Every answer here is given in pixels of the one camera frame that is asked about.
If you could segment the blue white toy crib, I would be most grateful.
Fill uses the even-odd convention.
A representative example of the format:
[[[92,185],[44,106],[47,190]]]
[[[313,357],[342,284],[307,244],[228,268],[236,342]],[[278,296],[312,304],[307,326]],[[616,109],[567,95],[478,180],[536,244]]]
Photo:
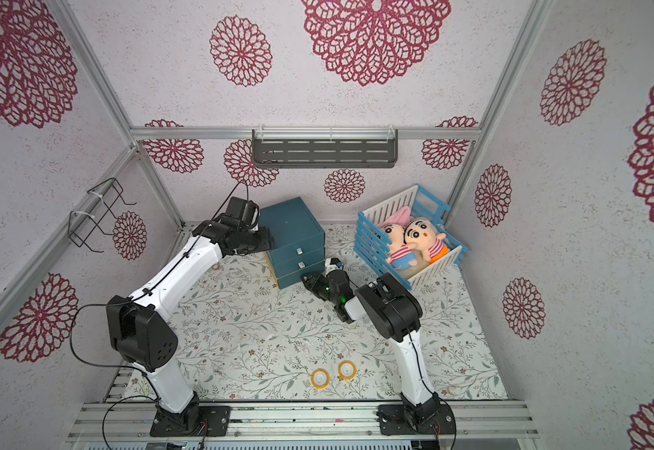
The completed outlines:
[[[377,274],[391,274],[409,290],[459,266],[468,247],[448,234],[450,206],[415,185],[358,215],[354,249]]]

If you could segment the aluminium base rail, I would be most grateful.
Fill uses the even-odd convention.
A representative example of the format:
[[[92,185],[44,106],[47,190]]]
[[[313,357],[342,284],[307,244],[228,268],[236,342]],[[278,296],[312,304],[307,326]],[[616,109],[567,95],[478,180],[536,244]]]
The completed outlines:
[[[450,401],[424,424],[411,427],[397,401],[206,402],[199,406],[195,431],[182,435],[146,402],[83,405],[67,442],[336,440],[442,438],[449,442],[536,439],[527,405],[517,400]]]

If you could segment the boy plush doll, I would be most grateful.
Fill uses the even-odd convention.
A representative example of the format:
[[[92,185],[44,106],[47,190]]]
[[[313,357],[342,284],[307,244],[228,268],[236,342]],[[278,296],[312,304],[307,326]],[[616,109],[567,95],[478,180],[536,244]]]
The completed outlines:
[[[405,243],[422,255],[422,260],[433,264],[450,252],[446,234],[439,232],[427,217],[413,219],[404,235]]]

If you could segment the teal drawer cabinet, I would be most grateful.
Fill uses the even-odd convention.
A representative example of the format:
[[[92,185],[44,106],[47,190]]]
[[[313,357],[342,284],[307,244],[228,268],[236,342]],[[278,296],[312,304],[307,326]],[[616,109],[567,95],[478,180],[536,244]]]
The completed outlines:
[[[259,227],[274,241],[267,258],[279,289],[324,269],[325,232],[301,197],[263,208]]]

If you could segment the pink plush doll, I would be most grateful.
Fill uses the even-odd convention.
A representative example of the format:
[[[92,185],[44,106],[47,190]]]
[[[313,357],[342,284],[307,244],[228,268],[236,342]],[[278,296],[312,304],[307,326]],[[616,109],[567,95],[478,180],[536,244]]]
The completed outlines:
[[[397,270],[406,270],[416,267],[418,262],[413,247],[405,242],[405,229],[411,218],[411,208],[403,206],[383,223],[377,225],[384,232],[391,243],[388,245],[387,262]]]

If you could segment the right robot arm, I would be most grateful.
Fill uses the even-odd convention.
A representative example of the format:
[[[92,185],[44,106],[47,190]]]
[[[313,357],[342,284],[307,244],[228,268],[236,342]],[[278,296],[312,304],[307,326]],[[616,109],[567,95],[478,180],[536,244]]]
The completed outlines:
[[[422,306],[396,277],[387,273],[354,287],[347,272],[336,269],[328,274],[307,273],[302,284],[314,296],[331,303],[343,322],[369,319],[394,352],[402,404],[377,408],[382,434],[456,435],[452,408],[439,397],[426,369],[421,345]]]

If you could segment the yellow tape roll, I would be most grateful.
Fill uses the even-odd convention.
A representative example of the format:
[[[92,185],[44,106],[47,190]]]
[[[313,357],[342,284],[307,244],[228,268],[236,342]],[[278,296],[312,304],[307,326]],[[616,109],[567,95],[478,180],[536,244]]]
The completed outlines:
[[[351,361],[342,361],[338,366],[338,377],[342,381],[352,380],[357,373],[356,366]]]
[[[325,389],[331,382],[331,377],[325,369],[316,369],[310,377],[310,384],[317,390]]]

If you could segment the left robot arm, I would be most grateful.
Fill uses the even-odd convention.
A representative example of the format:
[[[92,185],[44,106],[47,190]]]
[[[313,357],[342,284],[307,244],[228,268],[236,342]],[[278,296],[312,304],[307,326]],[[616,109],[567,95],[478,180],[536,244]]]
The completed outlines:
[[[179,339],[169,321],[189,289],[226,256],[268,251],[269,228],[249,228],[220,217],[193,230],[184,247],[152,279],[106,307],[109,342],[140,371],[156,394],[154,437],[187,436],[201,424],[199,395],[188,384],[175,354]]]

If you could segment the grey wall shelf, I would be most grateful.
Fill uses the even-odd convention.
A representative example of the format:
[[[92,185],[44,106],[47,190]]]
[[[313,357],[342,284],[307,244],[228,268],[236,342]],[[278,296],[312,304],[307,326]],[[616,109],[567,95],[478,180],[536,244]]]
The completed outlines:
[[[252,132],[252,161],[259,169],[391,169],[398,160],[398,131]]]

